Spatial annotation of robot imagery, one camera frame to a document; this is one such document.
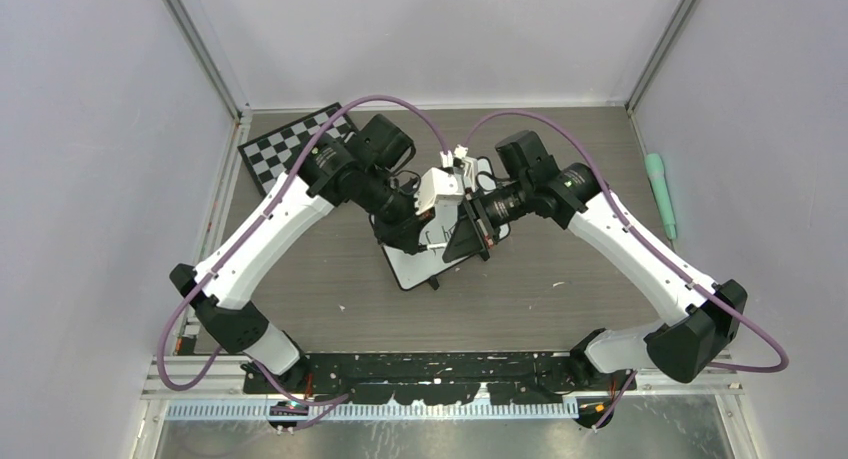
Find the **table surface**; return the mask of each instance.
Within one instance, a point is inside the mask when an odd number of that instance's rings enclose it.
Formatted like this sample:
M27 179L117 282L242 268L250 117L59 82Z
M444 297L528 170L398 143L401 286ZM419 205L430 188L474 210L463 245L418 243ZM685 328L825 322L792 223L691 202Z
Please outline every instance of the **table surface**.
M428 111L451 144L488 110ZM612 189L646 227L664 237L641 151L621 107L551 108L540 112L568 129L592 154ZM375 113L350 116L362 127ZM423 172L438 160L438 143L417 117L384 114L416 141L408 168ZM258 114L251 137L301 114ZM494 144L522 129L535 130L560 167L580 160L546 125L502 117L481 128L470 150L492 158ZM228 236L261 195L242 164L229 210ZM256 289L257 307L306 351L567 350L589 332L656 319L642 294L600 253L553 221L526 216L488 262L471 258L439 276L441 288L401 291L364 211L343 204L304 234ZM196 352L214 341L205 332Z

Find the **black and white checkered pattern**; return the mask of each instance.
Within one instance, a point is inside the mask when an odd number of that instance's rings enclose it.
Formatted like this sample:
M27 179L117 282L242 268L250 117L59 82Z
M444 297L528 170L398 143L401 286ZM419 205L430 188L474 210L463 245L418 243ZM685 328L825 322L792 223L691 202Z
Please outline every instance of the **black and white checkered pattern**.
M239 152L253 182L263 195L271 191L277 178L286 170L283 164L291 156L291 149L308 141L341 107L339 103L327 106L239 146ZM336 120L327 134L334 138L343 138L350 132L359 130L347 115L343 115Z

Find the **mint green cylinder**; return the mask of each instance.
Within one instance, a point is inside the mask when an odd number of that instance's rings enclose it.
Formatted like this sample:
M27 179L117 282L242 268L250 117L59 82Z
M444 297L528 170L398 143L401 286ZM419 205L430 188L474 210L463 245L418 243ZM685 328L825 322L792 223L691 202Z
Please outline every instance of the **mint green cylinder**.
M645 156L645 169L648 171L651 189L654 190L654 200L660 210L665 235L671 240L677 239L677 223L674 220L674 209L671 208L671 197L665 183L665 166L660 155L654 153Z

